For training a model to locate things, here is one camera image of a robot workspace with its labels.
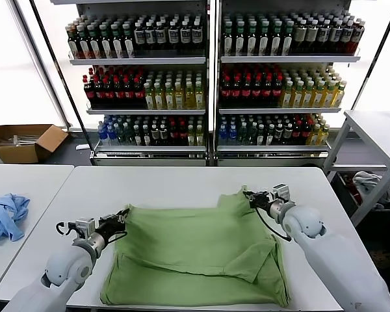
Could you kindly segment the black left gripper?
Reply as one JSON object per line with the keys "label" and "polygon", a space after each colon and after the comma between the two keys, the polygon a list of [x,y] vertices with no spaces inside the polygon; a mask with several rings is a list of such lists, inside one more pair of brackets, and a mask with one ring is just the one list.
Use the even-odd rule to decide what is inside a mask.
{"label": "black left gripper", "polygon": [[128,213],[128,210],[121,210],[99,218],[97,233],[105,242],[111,242],[111,237],[126,232],[125,223]]}

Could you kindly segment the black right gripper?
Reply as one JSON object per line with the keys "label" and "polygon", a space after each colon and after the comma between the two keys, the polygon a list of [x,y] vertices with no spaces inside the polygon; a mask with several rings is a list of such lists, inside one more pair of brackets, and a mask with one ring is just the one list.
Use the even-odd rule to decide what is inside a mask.
{"label": "black right gripper", "polygon": [[269,210],[274,201],[274,196],[270,192],[252,192],[248,190],[243,191],[243,194],[248,199],[252,209]]}

